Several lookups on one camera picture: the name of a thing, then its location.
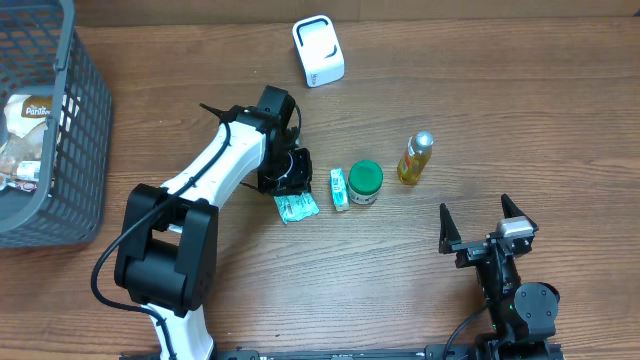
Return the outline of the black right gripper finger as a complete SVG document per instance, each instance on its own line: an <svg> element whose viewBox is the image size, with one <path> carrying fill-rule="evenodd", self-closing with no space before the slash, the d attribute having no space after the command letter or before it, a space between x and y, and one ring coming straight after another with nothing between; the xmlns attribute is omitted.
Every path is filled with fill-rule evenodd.
<svg viewBox="0 0 640 360"><path fill-rule="evenodd" d="M445 203L441 203L439 206L439 218L440 235L438 250L440 254L449 254L454 251L455 246L462 242L461 236Z"/></svg>
<svg viewBox="0 0 640 360"><path fill-rule="evenodd" d="M519 209L507 194L501 195L501 206L505 219L524 216L524 212Z"/></svg>

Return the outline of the light blue wipes pack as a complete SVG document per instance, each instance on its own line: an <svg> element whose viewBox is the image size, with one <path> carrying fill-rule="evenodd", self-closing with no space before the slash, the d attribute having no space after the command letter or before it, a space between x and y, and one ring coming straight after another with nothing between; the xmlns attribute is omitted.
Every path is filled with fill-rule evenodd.
<svg viewBox="0 0 640 360"><path fill-rule="evenodd" d="M274 201L284 224L298 222L319 213L311 193L276 196Z"/></svg>

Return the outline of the teal tissue pack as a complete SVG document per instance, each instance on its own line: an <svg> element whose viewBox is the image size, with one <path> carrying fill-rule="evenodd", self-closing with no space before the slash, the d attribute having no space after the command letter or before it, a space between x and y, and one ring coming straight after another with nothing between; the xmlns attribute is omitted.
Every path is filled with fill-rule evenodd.
<svg viewBox="0 0 640 360"><path fill-rule="evenodd" d="M335 209L338 212L348 210L350 208L348 187L341 168L330 170L330 187Z"/></svg>

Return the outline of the green lid jar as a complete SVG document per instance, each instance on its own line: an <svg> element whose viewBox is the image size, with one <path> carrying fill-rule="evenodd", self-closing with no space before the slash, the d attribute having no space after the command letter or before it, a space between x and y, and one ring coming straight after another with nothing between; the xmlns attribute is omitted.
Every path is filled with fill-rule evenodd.
<svg viewBox="0 0 640 360"><path fill-rule="evenodd" d="M348 176L350 200L356 204L371 204L379 195L384 173L374 161L361 160L355 163Z"/></svg>

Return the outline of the yellow bottle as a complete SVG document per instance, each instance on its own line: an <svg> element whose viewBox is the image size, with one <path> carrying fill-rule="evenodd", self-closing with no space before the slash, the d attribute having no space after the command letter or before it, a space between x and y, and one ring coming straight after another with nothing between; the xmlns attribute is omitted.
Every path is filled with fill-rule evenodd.
<svg viewBox="0 0 640 360"><path fill-rule="evenodd" d="M423 170L432 156L434 137L428 131L412 135L397 166L400 181L404 184L418 183Z"/></svg>

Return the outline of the brown snack packet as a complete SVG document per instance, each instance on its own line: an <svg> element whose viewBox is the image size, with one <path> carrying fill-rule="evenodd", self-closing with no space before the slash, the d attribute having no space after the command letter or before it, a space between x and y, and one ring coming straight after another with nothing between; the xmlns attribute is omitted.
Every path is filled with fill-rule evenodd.
<svg viewBox="0 0 640 360"><path fill-rule="evenodd" d="M51 96L14 94L7 101L1 131L1 190L37 190L51 110Z"/></svg>

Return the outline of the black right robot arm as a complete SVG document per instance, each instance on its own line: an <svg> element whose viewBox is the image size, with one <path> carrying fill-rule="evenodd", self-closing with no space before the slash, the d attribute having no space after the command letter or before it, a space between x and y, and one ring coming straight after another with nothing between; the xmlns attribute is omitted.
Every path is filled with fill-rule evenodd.
<svg viewBox="0 0 640 360"><path fill-rule="evenodd" d="M561 347L548 342L556 334L560 294L545 282L524 283L515 260L532 250L538 225L506 194L501 196L504 218L483 240L464 242L447 206L439 206L441 254L456 256L458 268L473 267L485 304L449 336L433 355L443 359L562 359ZM483 312L493 331L480 334L472 344L454 345L455 339Z"/></svg>

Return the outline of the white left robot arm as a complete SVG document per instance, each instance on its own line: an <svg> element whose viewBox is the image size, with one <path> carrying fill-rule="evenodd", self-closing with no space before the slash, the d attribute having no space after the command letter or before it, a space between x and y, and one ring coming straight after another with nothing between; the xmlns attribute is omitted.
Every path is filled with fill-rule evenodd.
<svg viewBox="0 0 640 360"><path fill-rule="evenodd" d="M216 345L203 305L216 270L219 212L250 173L255 191L272 197L311 191L310 153L290 126L300 110L285 90L264 88L254 106L211 108L219 121L212 142L160 186L137 185L129 194L116 241L114 281L129 309L152 321L158 359L212 359Z"/></svg>

